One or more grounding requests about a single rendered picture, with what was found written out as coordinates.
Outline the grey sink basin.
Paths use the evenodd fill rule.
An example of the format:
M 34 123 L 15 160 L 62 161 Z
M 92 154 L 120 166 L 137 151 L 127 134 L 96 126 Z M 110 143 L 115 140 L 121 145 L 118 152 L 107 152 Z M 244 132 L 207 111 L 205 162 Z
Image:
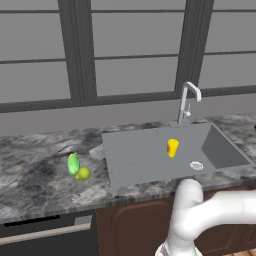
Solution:
M 173 158 L 167 154 L 170 138 L 179 141 Z M 114 189 L 256 167 L 213 123 L 104 133 L 102 139 Z

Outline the yellow cup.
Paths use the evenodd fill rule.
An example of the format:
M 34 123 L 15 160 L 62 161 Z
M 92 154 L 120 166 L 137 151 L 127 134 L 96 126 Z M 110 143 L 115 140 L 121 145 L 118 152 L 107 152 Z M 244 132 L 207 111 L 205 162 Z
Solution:
M 170 158 L 176 155 L 177 149 L 179 147 L 179 141 L 174 138 L 170 138 L 167 142 L 167 154 Z

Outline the yellow-green pear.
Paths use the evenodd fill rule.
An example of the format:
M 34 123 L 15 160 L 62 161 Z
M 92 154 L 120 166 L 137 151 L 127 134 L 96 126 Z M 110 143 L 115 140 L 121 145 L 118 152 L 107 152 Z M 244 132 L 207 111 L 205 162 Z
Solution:
M 91 171 L 88 167 L 81 167 L 75 175 L 76 180 L 88 180 L 91 176 Z

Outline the green corn cob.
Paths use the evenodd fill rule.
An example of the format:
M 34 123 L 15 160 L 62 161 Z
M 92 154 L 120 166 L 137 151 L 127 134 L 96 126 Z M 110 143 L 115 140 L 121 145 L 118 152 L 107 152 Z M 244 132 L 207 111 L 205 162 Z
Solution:
M 67 160 L 68 172 L 70 175 L 76 175 L 80 169 L 80 160 L 78 158 L 78 153 L 75 152 L 70 154 Z

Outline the silver tap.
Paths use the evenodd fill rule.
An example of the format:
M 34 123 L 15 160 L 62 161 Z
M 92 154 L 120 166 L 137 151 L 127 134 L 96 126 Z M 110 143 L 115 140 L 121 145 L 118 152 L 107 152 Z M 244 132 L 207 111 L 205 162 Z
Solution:
M 185 105 L 187 100 L 187 93 L 188 91 L 191 91 L 195 95 L 195 99 L 197 102 L 200 102 L 202 99 L 201 90 L 196 87 L 192 82 L 185 82 L 182 86 L 182 94 L 181 94 L 181 102 L 180 102 L 180 109 L 178 114 L 178 120 L 177 123 L 181 124 L 184 119 L 185 114 Z

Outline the black dishwasher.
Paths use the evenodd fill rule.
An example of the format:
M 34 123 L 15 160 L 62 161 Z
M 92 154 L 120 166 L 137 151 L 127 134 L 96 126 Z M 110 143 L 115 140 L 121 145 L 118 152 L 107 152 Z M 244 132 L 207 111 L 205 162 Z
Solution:
M 0 256 L 100 256 L 94 210 L 0 224 L 0 239 L 79 224 L 90 228 L 0 245 Z

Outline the dark grey window frame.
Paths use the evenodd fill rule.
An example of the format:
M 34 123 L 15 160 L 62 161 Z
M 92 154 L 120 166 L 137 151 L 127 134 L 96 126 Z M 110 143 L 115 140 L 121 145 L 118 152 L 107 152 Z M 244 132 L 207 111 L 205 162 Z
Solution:
M 0 0 L 0 113 L 256 93 L 256 0 Z

